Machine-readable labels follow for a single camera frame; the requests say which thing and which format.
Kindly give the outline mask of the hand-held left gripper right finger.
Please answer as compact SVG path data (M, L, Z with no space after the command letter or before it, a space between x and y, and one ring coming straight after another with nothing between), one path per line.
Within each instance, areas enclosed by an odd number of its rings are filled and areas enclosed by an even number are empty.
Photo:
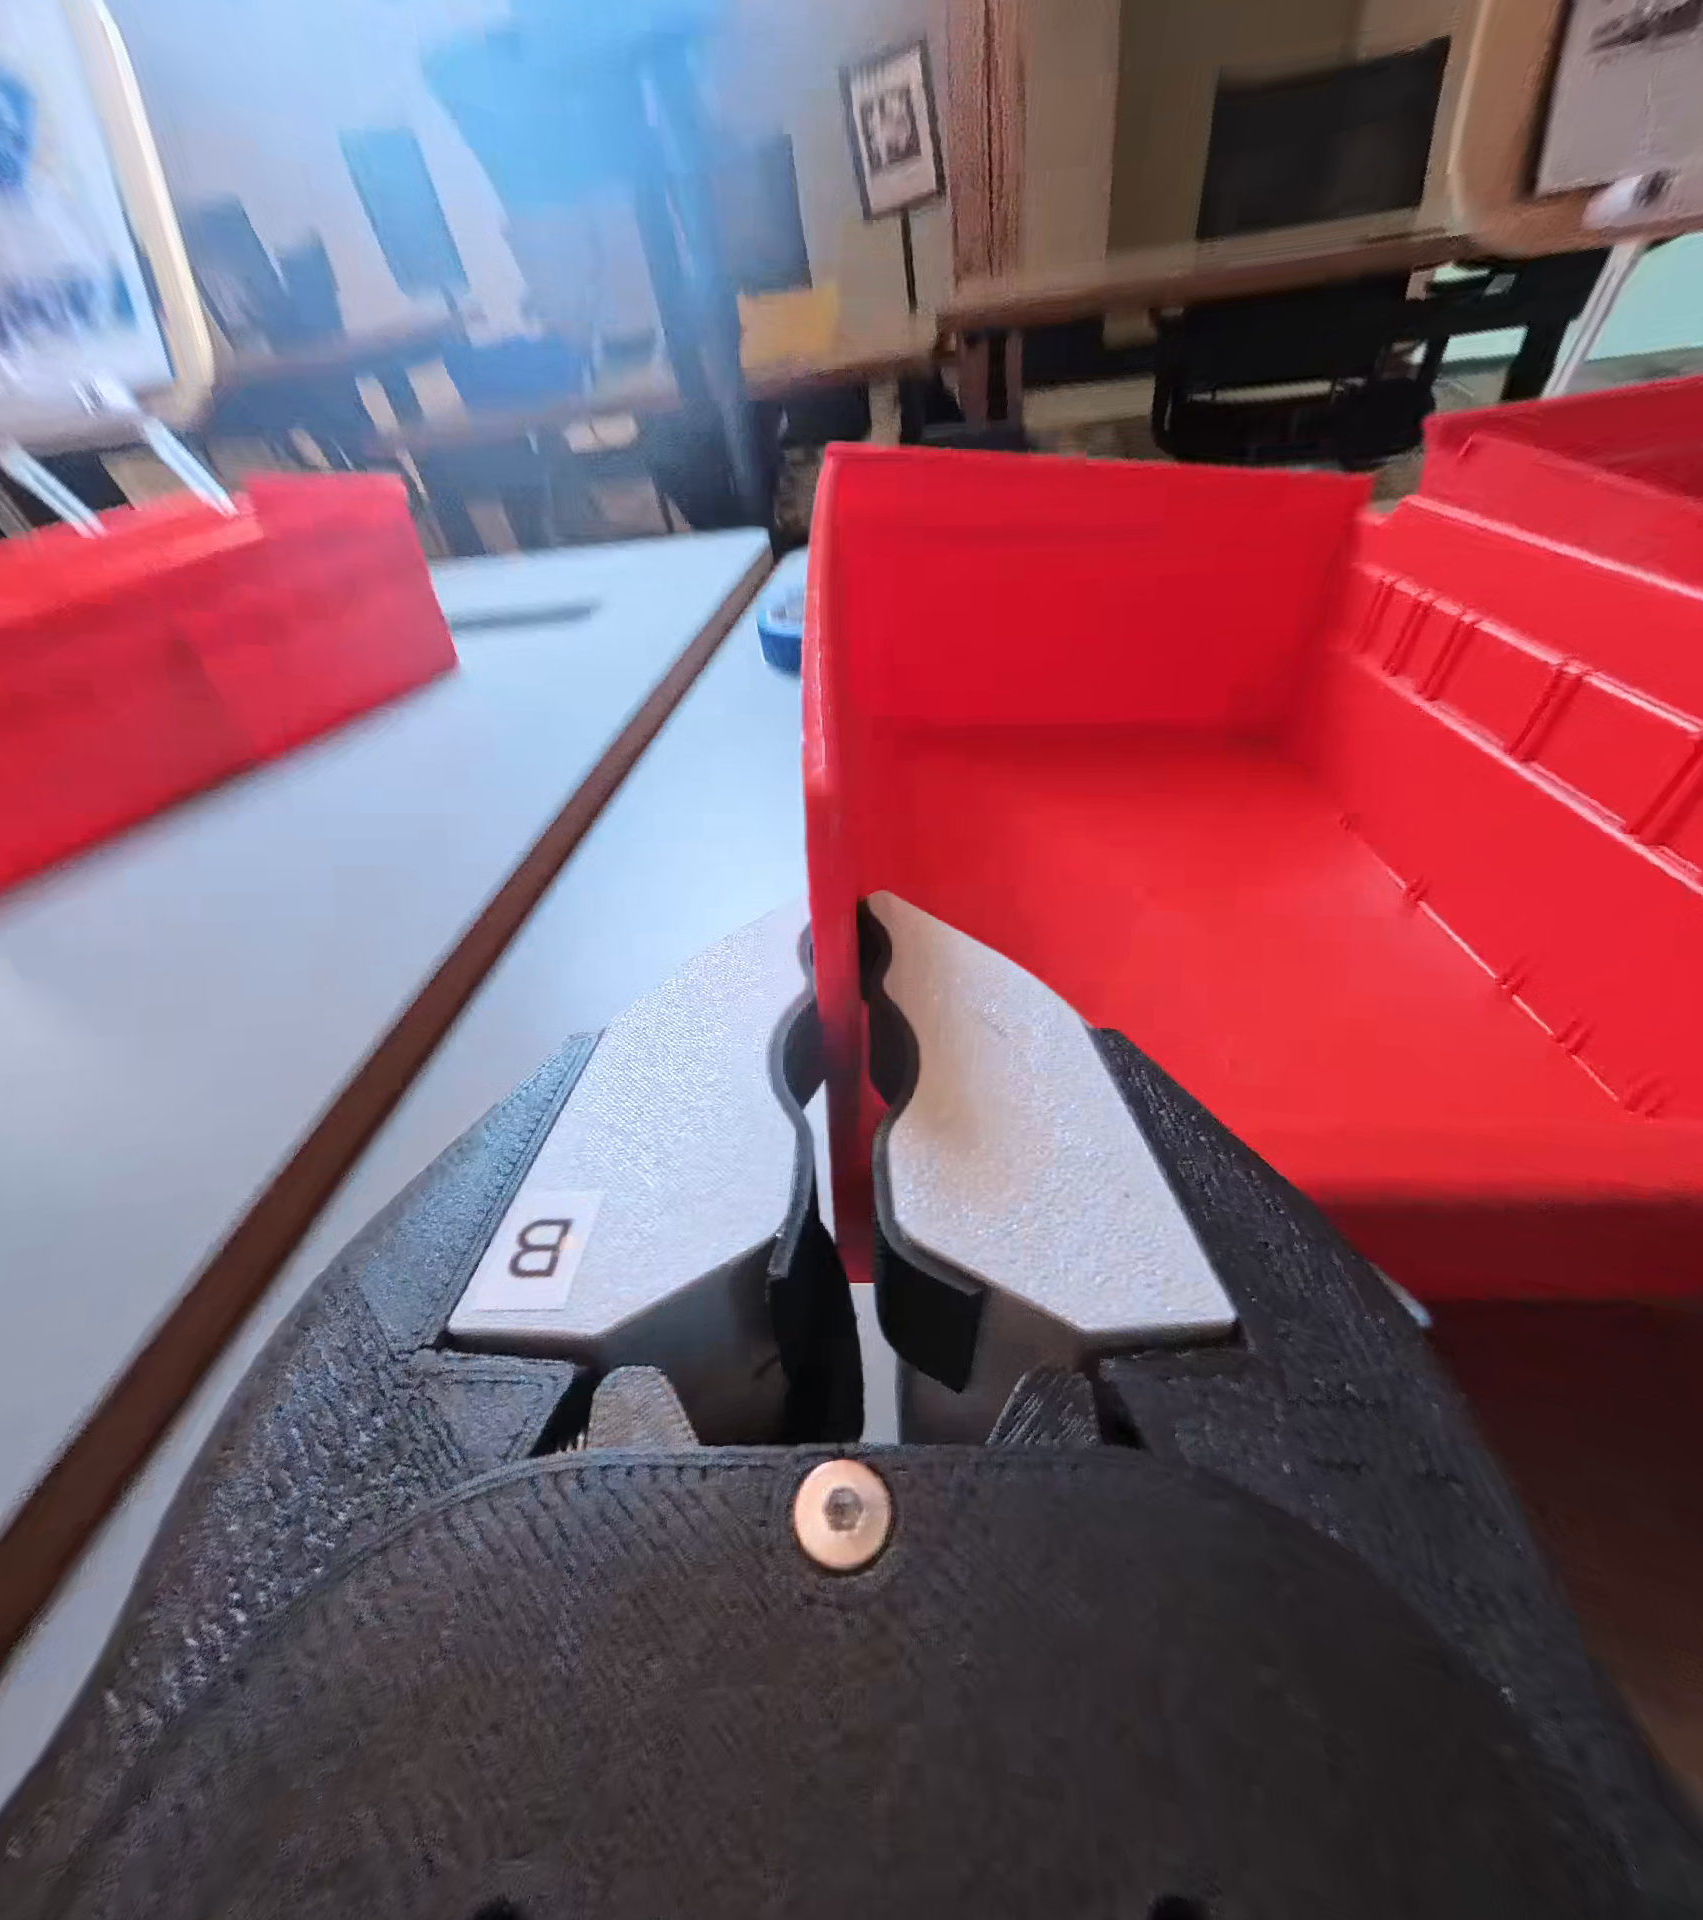
M1238 1309L1087 1020L902 897L859 904L872 1280L899 1396L1211 1350Z

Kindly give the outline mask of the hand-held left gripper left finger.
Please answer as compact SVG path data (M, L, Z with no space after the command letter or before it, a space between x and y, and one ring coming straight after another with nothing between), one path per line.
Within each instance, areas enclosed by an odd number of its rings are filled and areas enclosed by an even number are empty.
M862 1356L822 1220L810 909L699 948L588 1046L447 1347L668 1377L699 1442L852 1442Z

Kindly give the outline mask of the yellow box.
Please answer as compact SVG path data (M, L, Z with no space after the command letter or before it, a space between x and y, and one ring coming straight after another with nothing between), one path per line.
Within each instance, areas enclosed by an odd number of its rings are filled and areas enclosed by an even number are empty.
M822 369L835 358L843 301L840 282L776 293L740 293L740 363L751 377Z

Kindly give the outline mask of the wooden office desk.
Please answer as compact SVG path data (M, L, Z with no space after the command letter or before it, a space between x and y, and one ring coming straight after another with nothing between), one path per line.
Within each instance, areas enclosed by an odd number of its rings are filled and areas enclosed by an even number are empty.
M1111 312L1160 313L1188 302L1255 301L1337 279L1416 276L1472 255L1478 244L1465 232L1363 218L1129 249L1069 268L965 279L949 301L916 319L862 332L843 327L829 345L747 369L741 377L754 401L868 387L929 374L971 336L1073 326Z

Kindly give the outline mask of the black office chair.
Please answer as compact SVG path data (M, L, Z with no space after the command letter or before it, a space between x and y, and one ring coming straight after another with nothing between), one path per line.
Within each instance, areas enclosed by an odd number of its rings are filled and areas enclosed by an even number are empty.
M1448 38L1219 84L1200 238L1413 212ZM1156 326L1150 436L1181 465L1373 470L1416 445L1443 340L1409 273L1185 307Z

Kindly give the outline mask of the black and white marker sign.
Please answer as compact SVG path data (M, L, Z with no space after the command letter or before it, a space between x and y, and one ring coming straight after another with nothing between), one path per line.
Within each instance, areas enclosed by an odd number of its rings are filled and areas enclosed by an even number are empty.
M902 218L945 197L929 36L843 64L840 97L862 222Z

